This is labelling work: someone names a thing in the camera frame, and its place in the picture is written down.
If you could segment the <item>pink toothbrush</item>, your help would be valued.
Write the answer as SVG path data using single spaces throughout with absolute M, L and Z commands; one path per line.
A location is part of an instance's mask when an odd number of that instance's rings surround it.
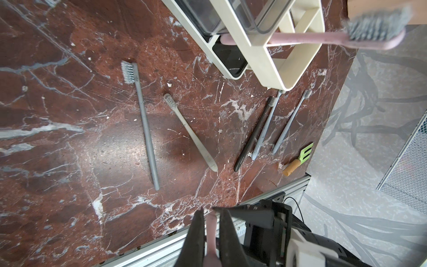
M 216 254 L 216 227 L 217 217 L 214 212 L 206 216 L 206 255 L 203 259 L 204 267 L 222 267 L 222 263 Z
M 297 44 L 338 45 L 350 49 L 390 50 L 405 37 L 406 25 L 412 18 L 410 6 L 378 10 L 343 21 L 344 28 L 335 32 L 282 33 L 267 32 L 270 46 Z

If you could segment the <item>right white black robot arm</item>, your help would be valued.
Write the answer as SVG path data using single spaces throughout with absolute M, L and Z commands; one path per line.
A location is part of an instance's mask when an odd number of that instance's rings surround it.
M 337 242 L 314 234 L 284 203 L 215 207 L 224 267 L 364 267 Z

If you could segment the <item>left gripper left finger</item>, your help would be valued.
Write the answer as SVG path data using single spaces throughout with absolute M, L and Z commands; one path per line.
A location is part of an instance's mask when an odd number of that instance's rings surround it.
M 202 267 L 205 256 L 205 218 L 203 209 L 194 213 L 189 231 L 174 267 Z

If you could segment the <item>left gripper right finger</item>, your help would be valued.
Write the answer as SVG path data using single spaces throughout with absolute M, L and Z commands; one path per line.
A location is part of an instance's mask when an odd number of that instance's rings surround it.
M 227 209 L 220 210 L 219 252 L 223 267 L 250 266 Z

